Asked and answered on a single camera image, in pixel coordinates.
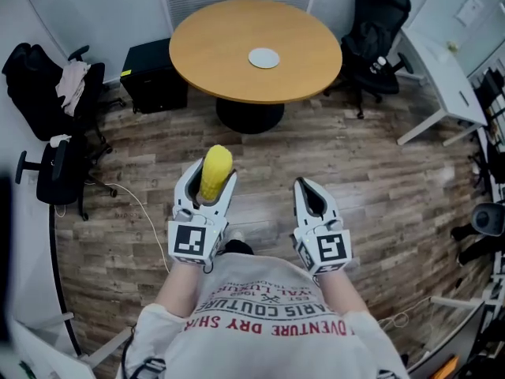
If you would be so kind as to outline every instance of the white disc on table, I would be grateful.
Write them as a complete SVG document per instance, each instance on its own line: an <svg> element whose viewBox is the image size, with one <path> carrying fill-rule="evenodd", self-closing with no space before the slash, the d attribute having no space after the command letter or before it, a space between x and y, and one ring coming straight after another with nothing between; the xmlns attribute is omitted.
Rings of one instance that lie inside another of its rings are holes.
<svg viewBox="0 0 505 379"><path fill-rule="evenodd" d="M255 67L260 67L261 69L276 67L280 60L277 52L267 47L258 47L249 52L249 61Z"/></svg>

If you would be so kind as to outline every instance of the black cabinet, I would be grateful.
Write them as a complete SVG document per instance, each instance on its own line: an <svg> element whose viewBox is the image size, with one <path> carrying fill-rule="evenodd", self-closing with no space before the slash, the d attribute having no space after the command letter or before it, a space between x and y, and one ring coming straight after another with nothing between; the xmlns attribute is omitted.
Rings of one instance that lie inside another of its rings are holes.
<svg viewBox="0 0 505 379"><path fill-rule="evenodd" d="M121 84L133 99L133 110L144 114L184 108L188 84L170 60L170 38L131 47Z"/></svg>

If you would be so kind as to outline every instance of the white cloth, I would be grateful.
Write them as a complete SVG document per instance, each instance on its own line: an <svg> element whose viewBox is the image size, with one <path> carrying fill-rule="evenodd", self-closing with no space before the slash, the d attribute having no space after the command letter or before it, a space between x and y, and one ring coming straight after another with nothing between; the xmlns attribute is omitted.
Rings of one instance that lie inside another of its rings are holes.
<svg viewBox="0 0 505 379"><path fill-rule="evenodd" d="M57 136L53 136L50 140L49 140L49 144L52 148L57 148L59 145L60 145L60 142L61 141L70 141L70 138L71 136L69 135L57 135Z"/></svg>
<svg viewBox="0 0 505 379"><path fill-rule="evenodd" d="M62 108L71 117L84 91L84 76L90 67L86 62L71 62L63 68L62 79L56 86L58 97L65 96Z"/></svg>
<svg viewBox="0 0 505 379"><path fill-rule="evenodd" d="M129 376L156 357L166 379L408 378L369 313L332 312L311 277L287 261L227 253L202 281L189 319L156 304L142 310L126 354Z"/></svg>

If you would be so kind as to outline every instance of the yellow toy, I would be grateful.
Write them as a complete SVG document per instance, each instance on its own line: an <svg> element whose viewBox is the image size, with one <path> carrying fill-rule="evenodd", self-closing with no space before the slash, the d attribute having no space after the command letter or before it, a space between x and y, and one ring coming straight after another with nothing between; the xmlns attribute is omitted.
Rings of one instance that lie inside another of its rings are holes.
<svg viewBox="0 0 505 379"><path fill-rule="evenodd" d="M227 148L217 144L209 149L200 182L200 195L203 199L213 201L218 196L232 165L233 158Z"/></svg>

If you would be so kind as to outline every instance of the floor plank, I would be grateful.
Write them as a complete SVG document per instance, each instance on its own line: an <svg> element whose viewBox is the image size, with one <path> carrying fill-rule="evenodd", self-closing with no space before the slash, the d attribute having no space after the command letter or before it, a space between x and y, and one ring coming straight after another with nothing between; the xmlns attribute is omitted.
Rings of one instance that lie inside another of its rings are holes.
<svg viewBox="0 0 505 379"><path fill-rule="evenodd" d="M365 120L355 118L352 102L335 92L288 104L273 130L247 136L223 126L215 100L193 89L189 107L180 111L134 114L129 101L100 115L114 151L95 176L132 190L164 245L176 181L212 145L223 144L234 154L239 175L228 219L256 253L300 264L288 235L295 228L292 185L303 175L337 199L357 263L349 275L377 319L429 295L479 295L491 271L488 259L459 268L458 246L449 237L473 206L488 199L471 186L466 156L478 150L477 143L465 139L444 148L442 141L461 129L449 120L398 146L398 137L437 109L431 89L412 81L403 81L401 94L382 104L366 96ZM136 321L166 274L151 226L134 199L120 189L111 198L87 186L84 203L88 222L73 206L57 218L58 263L77 338L93 352ZM415 362L423 347L432 347L462 318L424 302L408 326L390 325L387 332ZM113 377L119 355L100 365L97 376Z"/></svg>

